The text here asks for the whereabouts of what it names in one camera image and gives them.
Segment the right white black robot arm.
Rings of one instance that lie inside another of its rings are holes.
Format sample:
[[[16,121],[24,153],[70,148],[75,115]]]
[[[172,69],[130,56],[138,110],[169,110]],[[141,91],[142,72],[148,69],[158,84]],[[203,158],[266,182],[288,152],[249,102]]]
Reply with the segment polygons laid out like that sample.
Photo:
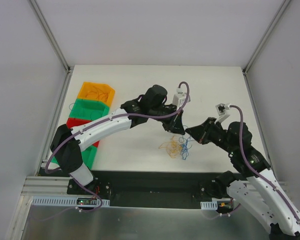
[[[252,133],[243,121],[228,129],[214,117],[185,130],[199,144],[213,143],[226,151],[233,167],[257,191],[248,190],[231,171],[215,180],[217,197],[231,197],[264,227],[271,240],[300,240],[300,211],[293,205],[264,156],[252,146]]]

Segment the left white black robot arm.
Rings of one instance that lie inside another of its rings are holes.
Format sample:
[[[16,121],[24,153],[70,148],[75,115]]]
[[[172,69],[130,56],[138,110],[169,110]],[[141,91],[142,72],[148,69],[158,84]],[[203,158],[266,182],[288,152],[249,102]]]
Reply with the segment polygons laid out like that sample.
[[[58,169],[72,177],[84,194],[98,194],[98,183],[91,170],[84,164],[82,152],[93,143],[115,133],[134,128],[149,119],[162,124],[166,132],[184,135],[182,123],[183,108],[190,100],[190,91],[178,87],[171,104],[167,104],[167,90],[160,85],[153,85],[146,93],[123,103],[112,113],[86,124],[67,127],[60,125],[50,145],[52,155],[45,165],[47,174],[52,159],[56,159]]]

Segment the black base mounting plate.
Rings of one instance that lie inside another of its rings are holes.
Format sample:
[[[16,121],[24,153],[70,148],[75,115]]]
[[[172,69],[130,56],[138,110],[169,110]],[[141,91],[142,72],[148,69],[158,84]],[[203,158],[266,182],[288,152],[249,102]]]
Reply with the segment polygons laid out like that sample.
[[[201,202],[227,199],[219,172],[92,171],[87,189],[112,207],[199,209]]]

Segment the orange plastic bin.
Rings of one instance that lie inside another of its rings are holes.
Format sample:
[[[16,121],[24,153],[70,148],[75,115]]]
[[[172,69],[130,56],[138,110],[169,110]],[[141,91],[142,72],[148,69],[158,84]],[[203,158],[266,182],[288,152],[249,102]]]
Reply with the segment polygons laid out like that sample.
[[[110,107],[113,103],[115,93],[116,91],[108,84],[84,82],[77,95],[77,98],[102,102],[106,106]]]

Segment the upper green plastic bin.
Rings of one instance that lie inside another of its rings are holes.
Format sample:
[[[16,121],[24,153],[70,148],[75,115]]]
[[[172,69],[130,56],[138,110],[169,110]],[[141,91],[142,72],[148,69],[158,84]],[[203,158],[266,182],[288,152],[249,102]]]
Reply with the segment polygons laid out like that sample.
[[[70,118],[94,121],[106,116],[110,108],[101,101],[77,98],[70,106]]]

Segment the green plastic bin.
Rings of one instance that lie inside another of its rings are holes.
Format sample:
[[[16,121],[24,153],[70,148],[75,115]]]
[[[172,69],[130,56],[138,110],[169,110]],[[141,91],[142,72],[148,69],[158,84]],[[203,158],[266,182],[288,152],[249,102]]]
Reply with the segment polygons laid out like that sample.
[[[88,147],[85,151],[81,153],[83,163],[91,170],[95,161],[95,157],[97,155],[97,148],[93,145]],[[59,164],[55,157],[52,158],[48,169],[53,170],[59,167]]]
[[[94,121],[106,116],[110,108],[101,101],[77,98],[70,106],[70,118]]]

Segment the lower green plastic bin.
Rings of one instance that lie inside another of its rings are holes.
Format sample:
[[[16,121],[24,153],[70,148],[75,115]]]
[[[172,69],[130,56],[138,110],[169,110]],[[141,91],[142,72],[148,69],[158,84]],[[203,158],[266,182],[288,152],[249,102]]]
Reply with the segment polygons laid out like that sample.
[[[97,155],[97,148],[93,145],[88,147],[85,151],[81,153],[83,163],[91,170],[95,161],[95,157]],[[48,169],[53,170],[59,167],[59,164],[55,157],[52,158]]]

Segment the red plastic bin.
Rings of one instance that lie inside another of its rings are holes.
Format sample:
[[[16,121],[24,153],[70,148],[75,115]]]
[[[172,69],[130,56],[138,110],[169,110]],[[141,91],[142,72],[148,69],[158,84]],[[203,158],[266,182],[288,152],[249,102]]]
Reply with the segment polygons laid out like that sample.
[[[91,120],[69,117],[68,120],[67,120],[67,122],[66,122],[66,126],[69,129],[71,129],[73,127],[77,127],[77,126],[80,126],[80,125],[88,124],[90,122],[91,122]]]

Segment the right aluminium frame post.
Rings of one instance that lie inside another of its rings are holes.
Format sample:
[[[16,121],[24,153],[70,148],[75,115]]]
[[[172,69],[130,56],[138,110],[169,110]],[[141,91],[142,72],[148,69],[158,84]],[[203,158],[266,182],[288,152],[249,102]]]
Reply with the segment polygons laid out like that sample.
[[[272,33],[274,32],[275,28],[279,24],[280,20],[282,19],[283,15],[287,11],[287,9],[291,3],[292,3],[292,0],[283,0],[282,3],[280,4],[278,10],[275,12],[273,18],[271,19],[265,32],[263,33],[262,37],[260,38],[257,46],[255,47],[252,55],[250,56],[248,62],[246,63],[245,67],[242,69],[242,73],[244,76],[246,76],[248,74],[248,72],[250,71],[250,69],[252,68],[253,64],[257,60],[257,58],[260,55],[263,48],[266,46],[266,43],[270,39]]]

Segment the aluminium frame post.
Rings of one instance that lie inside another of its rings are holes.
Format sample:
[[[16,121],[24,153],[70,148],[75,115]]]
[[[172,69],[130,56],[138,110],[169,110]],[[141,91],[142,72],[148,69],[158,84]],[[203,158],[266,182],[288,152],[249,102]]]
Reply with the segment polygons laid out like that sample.
[[[58,41],[56,40],[44,14],[41,10],[38,2],[36,0],[28,0],[27,1],[30,7],[33,10],[33,13],[35,17],[37,18],[50,46],[52,47],[54,53],[56,54],[59,62],[61,63],[62,67],[64,68],[65,72],[71,73],[72,67],[69,65],[68,61],[65,58],[65,55],[63,54],[60,45],[58,44]]]
[[[262,37],[260,38],[257,46],[255,47],[252,55],[250,56],[248,62],[246,63],[245,67],[242,69],[242,73],[244,76],[246,76],[248,74],[248,72],[250,71],[250,69],[252,68],[253,64],[257,60],[257,58],[260,55],[263,48],[266,46],[266,43],[270,39],[272,33],[274,32],[275,28],[279,24],[280,20],[282,19],[283,15],[287,11],[287,9],[291,3],[292,3],[292,0],[283,0],[282,3],[280,4],[278,10],[275,12],[273,18],[271,19],[265,32],[263,33]]]

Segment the aluminium front rail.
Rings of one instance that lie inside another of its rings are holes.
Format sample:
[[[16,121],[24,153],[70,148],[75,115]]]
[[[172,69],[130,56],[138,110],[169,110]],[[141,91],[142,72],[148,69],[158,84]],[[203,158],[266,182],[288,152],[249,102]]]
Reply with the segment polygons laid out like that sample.
[[[28,176],[21,194],[23,196],[65,196],[70,177]]]

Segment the left aluminium frame post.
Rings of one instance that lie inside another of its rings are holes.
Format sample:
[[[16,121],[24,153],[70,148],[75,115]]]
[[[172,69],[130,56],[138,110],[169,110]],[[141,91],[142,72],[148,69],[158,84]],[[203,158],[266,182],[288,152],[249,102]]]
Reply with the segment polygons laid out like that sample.
[[[71,73],[72,67],[69,65],[68,61],[65,58],[65,55],[63,54],[60,45],[58,44],[58,41],[56,40],[44,14],[41,10],[38,2],[36,0],[28,0],[27,1],[30,7],[33,10],[33,13],[35,17],[37,18],[50,46],[52,47],[54,53],[56,54],[59,62],[61,63],[62,67],[64,68],[65,72]]]

